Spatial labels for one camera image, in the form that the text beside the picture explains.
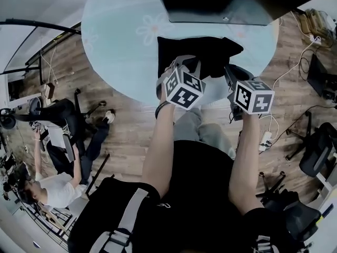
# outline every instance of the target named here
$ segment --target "white t-shirt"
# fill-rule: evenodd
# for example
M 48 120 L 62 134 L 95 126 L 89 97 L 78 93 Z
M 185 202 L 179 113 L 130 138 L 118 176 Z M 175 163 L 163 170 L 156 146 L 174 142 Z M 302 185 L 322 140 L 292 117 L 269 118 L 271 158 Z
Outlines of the white t-shirt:
M 41 188 L 47 190 L 47 203 L 44 205 L 49 205 L 54 208 L 65 208 L 75 199 L 80 197 L 86 186 L 84 184 L 79 184 L 76 188 L 72 186 L 69 182 L 72 177 L 63 172 L 58 175 L 43 178 L 40 173 L 36 173 L 35 181 L 38 181 Z

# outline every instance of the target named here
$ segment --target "person's arm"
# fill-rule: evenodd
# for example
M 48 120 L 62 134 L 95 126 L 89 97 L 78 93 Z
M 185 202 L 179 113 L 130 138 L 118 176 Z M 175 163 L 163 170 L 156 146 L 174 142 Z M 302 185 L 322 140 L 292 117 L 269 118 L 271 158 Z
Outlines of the person's arm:
M 166 100 L 162 86 L 161 103 Z M 141 182 L 152 185 L 162 198 L 169 189 L 173 165 L 173 114 L 174 105 L 160 110 L 143 165 Z
M 34 148 L 34 162 L 35 172 L 41 173 L 41 148 L 40 148 L 40 131 L 36 129 L 34 131 L 35 148 Z
M 255 196 L 259 178 L 259 143 L 259 117 L 244 113 L 243 129 L 229 185 L 229 199 L 242 215 L 255 208 L 263 208 Z
M 81 182 L 82 175 L 81 175 L 80 156 L 79 156 L 79 152 L 75 144 L 73 145 L 73 149 L 74 149 L 74 154 L 75 154 L 74 178 L 70 181 L 70 184 L 73 186 L 73 188 L 76 188 Z

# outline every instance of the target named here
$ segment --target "gray pants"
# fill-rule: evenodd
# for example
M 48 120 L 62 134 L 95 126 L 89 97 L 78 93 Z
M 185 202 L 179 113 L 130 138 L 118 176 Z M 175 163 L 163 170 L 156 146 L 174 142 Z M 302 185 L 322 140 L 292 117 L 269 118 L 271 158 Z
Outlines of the gray pants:
M 203 124 L 202 113 L 197 108 L 192 108 L 181 116 L 173 127 L 174 141 L 200 141 L 223 151 L 231 159 L 235 159 L 233 149 L 228 137 L 223 133 L 218 124 Z

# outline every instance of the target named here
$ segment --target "black wristband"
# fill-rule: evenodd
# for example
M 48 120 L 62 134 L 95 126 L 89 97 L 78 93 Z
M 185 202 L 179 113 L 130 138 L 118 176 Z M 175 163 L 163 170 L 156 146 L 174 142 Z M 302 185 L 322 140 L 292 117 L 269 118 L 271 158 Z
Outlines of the black wristband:
M 162 109 L 162 107 L 165 106 L 165 105 L 168 105 L 168 104 L 170 104 L 170 102 L 164 101 L 162 104 L 160 104 L 160 105 L 157 107 L 157 109 L 156 109 L 156 111 L 155 111 L 155 113 L 154 113 L 154 116 L 156 117 L 156 119 L 157 119 L 158 114 L 159 114 L 160 110 Z

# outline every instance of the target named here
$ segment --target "gray strap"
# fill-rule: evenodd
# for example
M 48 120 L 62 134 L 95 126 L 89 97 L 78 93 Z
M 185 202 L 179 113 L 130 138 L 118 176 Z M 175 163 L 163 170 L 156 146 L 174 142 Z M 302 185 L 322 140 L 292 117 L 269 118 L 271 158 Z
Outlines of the gray strap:
M 139 207 L 147 194 L 147 191 L 141 188 L 137 189 L 125 208 L 118 229 L 126 229 L 132 233 Z M 99 253 L 102 249 L 109 253 L 122 253 L 124 248 L 127 253 L 131 253 L 132 244 L 129 243 L 129 245 L 125 247 L 129 238 L 129 235 L 119 231 L 114 231 L 112 234 L 106 231 L 96 240 L 95 244 L 91 247 L 90 253 Z

